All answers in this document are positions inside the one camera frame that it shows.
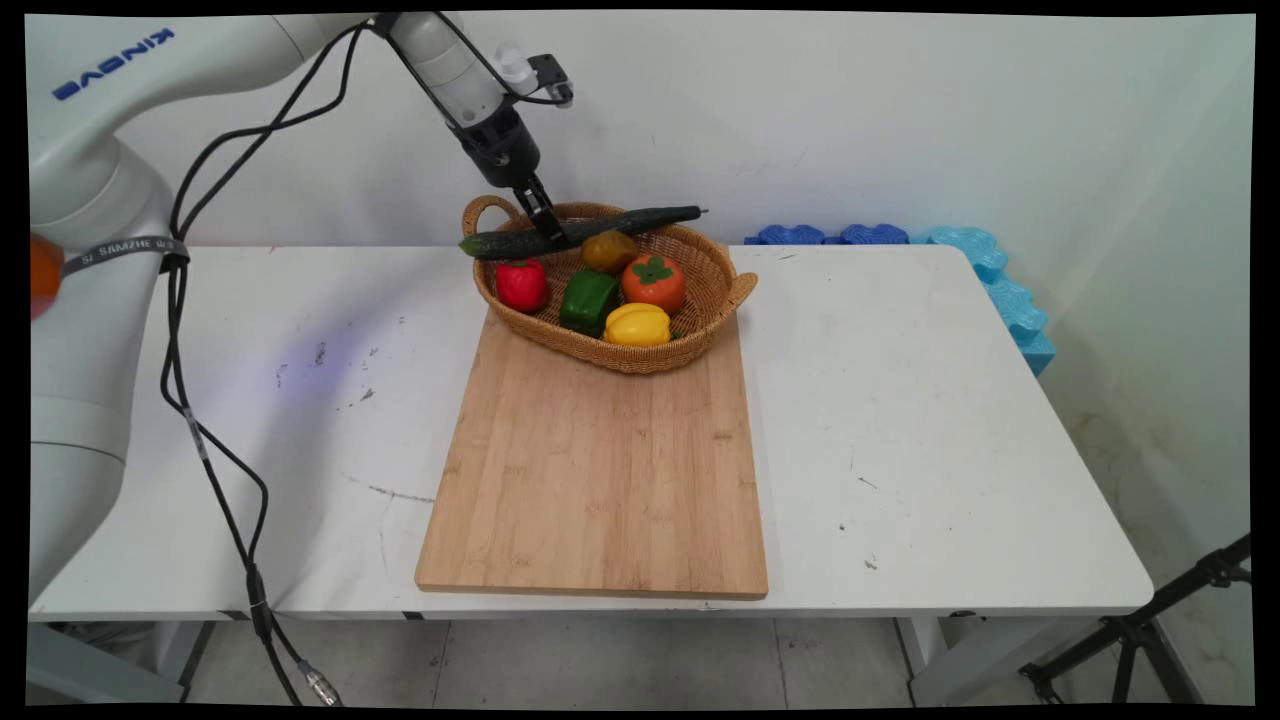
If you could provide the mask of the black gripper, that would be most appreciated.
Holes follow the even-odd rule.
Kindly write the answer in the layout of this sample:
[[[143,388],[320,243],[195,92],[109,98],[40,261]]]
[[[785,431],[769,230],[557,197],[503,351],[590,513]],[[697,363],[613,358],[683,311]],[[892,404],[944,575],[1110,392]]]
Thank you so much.
[[[536,177],[540,150],[513,104],[502,104],[485,120],[456,129],[454,136],[490,186],[512,190],[532,228],[549,247],[568,243]]]

